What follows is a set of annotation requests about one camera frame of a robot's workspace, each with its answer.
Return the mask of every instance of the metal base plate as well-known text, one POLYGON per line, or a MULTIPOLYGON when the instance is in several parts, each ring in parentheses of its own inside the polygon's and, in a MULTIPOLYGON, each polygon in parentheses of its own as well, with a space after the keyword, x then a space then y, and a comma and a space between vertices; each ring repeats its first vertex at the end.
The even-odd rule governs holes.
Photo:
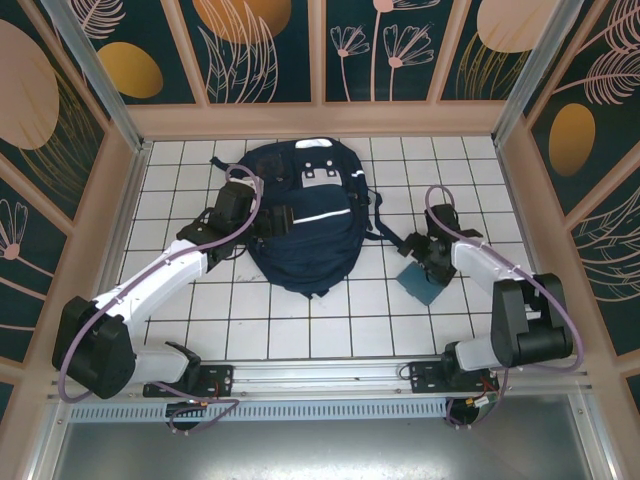
POLYGON ((492 378, 489 370, 466 372, 458 375, 455 382, 445 380, 444 369, 440 362, 413 362, 409 364, 411 391, 413 393, 482 393, 484 384, 481 378, 489 382, 496 390, 500 388, 497 378, 492 378))
MULTIPOLYGON (((231 365, 203 365, 200 367, 199 380, 189 395, 195 397, 230 397, 233 386, 233 366, 231 365)), ((147 383, 142 390, 142 396, 147 398, 175 397, 155 385, 147 383)))

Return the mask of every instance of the flower illustration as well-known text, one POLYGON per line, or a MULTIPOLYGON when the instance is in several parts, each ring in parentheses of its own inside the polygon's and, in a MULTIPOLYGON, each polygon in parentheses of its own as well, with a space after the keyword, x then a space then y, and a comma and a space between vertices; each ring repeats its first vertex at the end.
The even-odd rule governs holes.
POLYGON ((389 58, 391 67, 391 80, 389 84, 389 100, 393 100, 393 79, 396 68, 421 65, 433 61, 433 49, 428 49, 431 44, 429 28, 407 27, 398 37, 398 25, 384 29, 384 48, 389 58))
MULTIPOLYGON (((0 260, 17 260, 43 275, 53 277, 52 273, 47 272, 20 256, 20 245, 27 228, 28 217, 29 210, 20 202, 16 202, 12 211, 11 206, 6 199, 3 198, 0 200, 0 260)), ((46 298, 41 293, 30 290, 3 277, 0 277, 0 283, 39 300, 44 300, 46 298)), ((12 328, 7 325, 0 325, 0 327, 12 328)), ((20 330, 21 327, 15 327, 12 329, 20 330)))
POLYGON ((0 200, 0 258, 15 260, 20 256, 20 243, 27 227, 29 210, 16 202, 13 215, 9 202, 0 200))
POLYGON ((346 57, 360 55, 369 51, 369 43, 366 42, 367 37, 360 27, 346 27, 344 32, 340 27, 331 29, 331 41, 336 47, 336 52, 340 57, 340 66, 342 67, 342 84, 344 85, 344 93, 347 96, 347 102, 351 101, 349 96, 349 88, 347 87, 347 75, 344 70, 344 59, 346 57))

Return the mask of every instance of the leaf illustration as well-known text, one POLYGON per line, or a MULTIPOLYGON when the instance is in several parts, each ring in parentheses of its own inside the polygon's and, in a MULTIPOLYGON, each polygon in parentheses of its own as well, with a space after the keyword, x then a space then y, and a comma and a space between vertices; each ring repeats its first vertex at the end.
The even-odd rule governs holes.
POLYGON ((640 50, 600 55, 581 82, 591 103, 622 105, 640 85, 640 50))
POLYGON ((635 50, 640 45, 640 1, 617 0, 604 31, 609 46, 617 52, 635 50))
POLYGON ((198 27, 209 53, 206 86, 213 102, 254 103, 266 95, 270 102, 278 85, 278 58, 267 24, 246 3, 244 17, 229 0, 221 0, 217 7, 203 1, 202 6, 220 34, 212 36, 198 27))
POLYGON ((69 0, 85 35, 105 40, 125 17, 122 0, 69 0))

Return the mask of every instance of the backpack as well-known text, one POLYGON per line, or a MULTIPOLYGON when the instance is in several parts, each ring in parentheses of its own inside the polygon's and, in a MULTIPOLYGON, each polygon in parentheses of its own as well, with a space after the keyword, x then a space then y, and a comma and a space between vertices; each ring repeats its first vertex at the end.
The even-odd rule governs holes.
MULTIPOLYGON (((212 163, 227 168, 215 157, 212 163)), ((308 298, 323 296, 351 272, 365 238, 382 238, 368 231, 370 200, 362 164, 337 140, 264 145, 247 152, 238 164, 264 181, 261 208, 293 208, 287 235, 247 243, 272 284, 308 298)))

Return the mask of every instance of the cable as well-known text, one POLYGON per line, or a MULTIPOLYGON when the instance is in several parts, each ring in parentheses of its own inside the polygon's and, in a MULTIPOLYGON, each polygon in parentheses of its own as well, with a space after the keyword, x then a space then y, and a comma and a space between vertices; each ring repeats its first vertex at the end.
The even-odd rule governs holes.
POLYGON ((521 276, 527 282, 529 282, 531 285, 533 285, 533 287, 536 290, 538 290, 549 301, 549 303, 553 306, 553 308, 556 309, 556 311, 560 314, 562 319, 565 321, 565 323, 569 327, 569 330, 571 330, 571 334, 573 335, 573 338, 575 340, 576 350, 577 350, 576 360, 573 363, 573 365, 570 365, 569 367, 553 367, 553 366, 549 366, 549 365, 533 364, 533 365, 531 365, 531 367, 532 368, 539 368, 541 370, 547 370, 547 371, 551 371, 551 372, 558 372, 558 373, 569 373, 569 372, 574 372, 575 370, 577 370, 580 367, 580 365, 582 365, 582 362, 584 360, 584 344, 582 343, 582 338, 580 337, 580 333, 578 332, 578 328, 576 327, 575 323, 573 323, 573 320, 571 320, 571 317, 569 316, 569 313, 564 309, 564 307, 560 304, 560 302, 558 302, 558 300, 556 300, 554 298, 554 296, 551 295, 551 292, 549 292, 546 288, 544 288, 539 282, 537 282, 527 272, 521 270, 520 267, 518 267, 518 266, 514 265, 513 263, 511 263, 505 257, 503 257, 498 252, 496 252, 493 248, 491 248, 490 246, 486 245, 484 242, 479 242, 479 241, 477 241, 477 240, 475 240, 473 238, 463 237, 458 232, 455 232, 455 231, 451 230, 444 223, 442 223, 440 221, 440 219, 438 219, 436 217, 435 213, 433 213, 433 209, 431 208, 431 204, 429 203, 429 195, 435 189, 440 189, 443 192, 445 192, 447 194, 447 196, 449 197, 449 199, 451 201, 451 204, 453 206, 455 206, 455 203, 454 203, 454 200, 453 200, 453 194, 451 193, 451 190, 449 190, 444 185, 432 185, 427 190, 427 193, 426 193, 425 199, 424 199, 425 200, 425 205, 427 207, 427 214, 431 217, 431 219, 443 231, 447 232, 452 237, 455 237, 458 240, 461 240, 461 241, 463 241, 465 243, 468 243, 469 245, 473 245, 476 248, 484 250, 489 255, 491 255, 495 260, 497 260, 498 262, 502 263, 509 270, 511 270, 512 272, 514 272, 517 275, 521 276))
MULTIPOLYGON (((91 329, 91 327, 93 327, 93 325, 100 318, 102 318, 102 316, 105 313, 107 313, 111 308, 113 308, 118 302, 122 301, 122 299, 124 299, 124 297, 126 297, 135 287, 140 285, 140 283, 142 283, 144 280, 149 278, 149 276, 153 275, 159 269, 164 267, 164 265, 166 263, 169 263, 169 262, 172 262, 174 260, 177 260, 178 258, 180 258, 180 257, 182 257, 184 255, 188 255, 188 254, 193 253, 193 252, 201 252, 203 250, 208 250, 210 248, 215 248, 215 247, 219 247, 220 245, 224 245, 225 243, 230 242, 234 238, 237 238, 239 235, 241 235, 246 229, 248 229, 251 226, 251 224, 255 220, 256 216, 258 215, 258 210, 260 210, 260 201, 262 199, 262 192, 260 192, 260 188, 258 187, 258 185, 259 185, 258 178, 256 177, 256 175, 251 170, 249 170, 245 166, 242 166, 242 165, 231 165, 227 169, 227 171, 225 172, 225 178, 226 178, 227 181, 229 181, 229 174, 233 170, 242 170, 243 172, 245 172, 246 174, 249 175, 251 180, 253 180, 254 185, 256 185, 255 206, 254 206, 253 210, 251 211, 251 214, 249 215, 249 218, 247 219, 247 221, 238 230, 236 230, 235 232, 231 233, 230 235, 228 235, 228 236, 226 236, 226 237, 224 237, 224 238, 222 238, 220 240, 216 240, 215 242, 206 243, 204 245, 196 245, 196 246, 193 246, 192 248, 187 248, 187 249, 182 250, 180 252, 174 253, 173 255, 169 255, 169 257, 167 257, 164 262, 159 262, 159 263, 155 264, 154 266, 149 268, 149 270, 147 270, 142 275, 140 275, 138 278, 134 279, 127 287, 125 287, 121 292, 119 292, 109 302, 107 302, 107 304, 104 307, 102 307, 98 312, 96 312, 87 321, 87 323, 85 323, 82 326, 82 328, 78 331, 78 334, 75 336, 75 338, 71 342, 71 345, 69 346, 69 350, 67 350, 67 353, 65 354, 64 360, 62 361, 62 366, 60 368, 60 374, 58 375, 58 394, 60 395, 60 398, 64 402, 66 402, 66 403, 78 403, 78 402, 84 400, 85 398, 87 398, 92 393, 90 390, 88 390, 85 393, 83 393, 81 395, 78 395, 77 397, 70 397, 67 394, 65 382, 66 382, 67 372, 69 370, 69 364, 71 363, 71 359, 73 358, 73 355, 75 354, 76 349, 78 348, 78 345, 80 345, 80 342, 82 341, 84 336, 87 334, 87 332, 91 329)), ((215 401, 215 399, 214 399, 213 402, 209 402, 209 399, 206 399, 206 398, 203 399, 203 398, 194 397, 192 395, 188 395, 188 394, 185 394, 185 393, 180 392, 178 390, 175 390, 175 389, 169 387, 168 385, 164 385, 164 384, 160 384, 160 385, 162 385, 161 388, 164 388, 165 390, 173 393, 174 395, 178 395, 178 396, 183 397, 183 398, 188 398, 188 399, 191 399, 191 400, 194 400, 194 401, 197 401, 197 402, 202 402, 202 403, 228 403, 228 402, 222 401, 222 400, 221 401, 215 401)), ((232 408, 229 408, 229 409, 225 410, 225 412, 223 412, 223 414, 221 414, 220 418, 222 416, 226 415, 227 413, 229 413, 229 411, 231 411, 236 406, 237 405, 234 405, 232 408)))

